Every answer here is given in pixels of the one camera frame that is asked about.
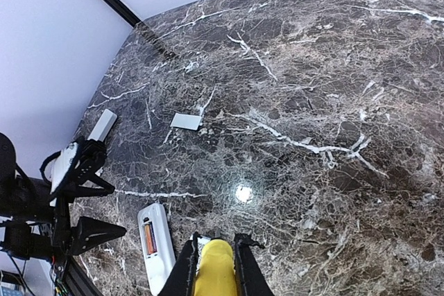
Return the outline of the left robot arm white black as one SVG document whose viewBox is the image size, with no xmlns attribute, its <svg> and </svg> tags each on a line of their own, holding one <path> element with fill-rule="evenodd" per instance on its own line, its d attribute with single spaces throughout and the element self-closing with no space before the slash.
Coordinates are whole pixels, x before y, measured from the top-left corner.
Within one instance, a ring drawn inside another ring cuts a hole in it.
<svg viewBox="0 0 444 296">
<path fill-rule="evenodd" d="M 53 164 L 51 179 L 35 179 L 19 167 L 12 141 L 1 135 L 2 251 L 22 260 L 56 262 L 124 236 L 124 227 L 85 216 L 71 225 L 69 206 L 75 199 L 114 193 L 115 187 L 96 174 L 106 158 L 102 141 L 79 137 L 42 162 L 41 173 Z"/>
</svg>

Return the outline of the white remote with barcode label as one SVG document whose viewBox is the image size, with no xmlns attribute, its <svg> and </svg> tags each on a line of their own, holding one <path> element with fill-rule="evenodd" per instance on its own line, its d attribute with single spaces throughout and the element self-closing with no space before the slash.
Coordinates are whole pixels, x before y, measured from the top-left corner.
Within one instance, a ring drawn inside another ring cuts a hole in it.
<svg viewBox="0 0 444 296">
<path fill-rule="evenodd" d="M 159 295 L 176 263 L 165 208 L 153 203 L 137 214 L 143 260 L 152 295 Z"/>
</svg>

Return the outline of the yellow handled screwdriver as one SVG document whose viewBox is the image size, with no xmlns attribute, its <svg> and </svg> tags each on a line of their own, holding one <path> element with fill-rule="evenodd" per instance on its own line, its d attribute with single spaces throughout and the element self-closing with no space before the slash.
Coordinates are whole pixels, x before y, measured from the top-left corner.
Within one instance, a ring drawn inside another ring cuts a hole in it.
<svg viewBox="0 0 444 296">
<path fill-rule="evenodd" d="M 196 273 L 194 295 L 237 295 L 234 252 L 217 227 L 214 237 L 201 237 L 205 241 Z"/>
</svg>

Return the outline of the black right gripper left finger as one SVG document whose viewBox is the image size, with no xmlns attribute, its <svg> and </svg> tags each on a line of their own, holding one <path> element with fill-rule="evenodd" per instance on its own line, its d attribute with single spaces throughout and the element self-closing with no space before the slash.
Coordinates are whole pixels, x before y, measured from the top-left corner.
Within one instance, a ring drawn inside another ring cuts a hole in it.
<svg viewBox="0 0 444 296">
<path fill-rule="evenodd" d="M 159 296 L 193 296 L 199 260 L 198 239 L 200 234 L 194 232 L 188 240 L 173 266 L 173 269 Z"/>
</svg>

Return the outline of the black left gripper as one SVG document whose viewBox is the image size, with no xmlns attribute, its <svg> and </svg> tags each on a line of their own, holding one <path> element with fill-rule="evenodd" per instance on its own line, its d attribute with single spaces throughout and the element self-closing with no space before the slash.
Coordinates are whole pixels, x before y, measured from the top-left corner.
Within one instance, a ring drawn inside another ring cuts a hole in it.
<svg viewBox="0 0 444 296">
<path fill-rule="evenodd" d="M 40 166 L 42 179 L 50 186 L 50 190 L 53 165 L 60 151 L 47 157 Z M 68 186 L 60 194 L 54 207 L 49 205 L 53 209 L 53 220 L 49 232 L 51 245 L 61 248 L 67 254 L 82 254 L 100 244 L 124 236 L 127 232 L 126 228 L 85 216 L 79 218 L 77 226 L 71 226 L 69 205 L 76 198 L 104 197 L 113 194 L 114 191 L 115 187 L 99 177 L 94 171 L 75 173 L 74 185 Z"/>
</svg>

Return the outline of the grey battery cover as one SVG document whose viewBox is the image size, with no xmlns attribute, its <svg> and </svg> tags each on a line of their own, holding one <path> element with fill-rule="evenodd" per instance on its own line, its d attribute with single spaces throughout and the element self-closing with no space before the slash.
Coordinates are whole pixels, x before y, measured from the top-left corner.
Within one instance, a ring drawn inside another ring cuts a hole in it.
<svg viewBox="0 0 444 296">
<path fill-rule="evenodd" d="M 175 113 L 170 126 L 185 130 L 197 130 L 201 121 L 202 116 Z"/>
</svg>

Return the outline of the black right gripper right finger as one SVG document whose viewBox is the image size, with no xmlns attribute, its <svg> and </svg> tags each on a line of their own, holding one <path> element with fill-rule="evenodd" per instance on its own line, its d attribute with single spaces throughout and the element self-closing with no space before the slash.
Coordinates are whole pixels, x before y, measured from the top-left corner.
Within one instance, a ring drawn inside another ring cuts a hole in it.
<svg viewBox="0 0 444 296">
<path fill-rule="evenodd" d="M 235 234 L 234 270 L 237 293 L 241 296 L 274 296 L 252 253 L 252 247 L 264 249 L 251 235 Z"/>
</svg>

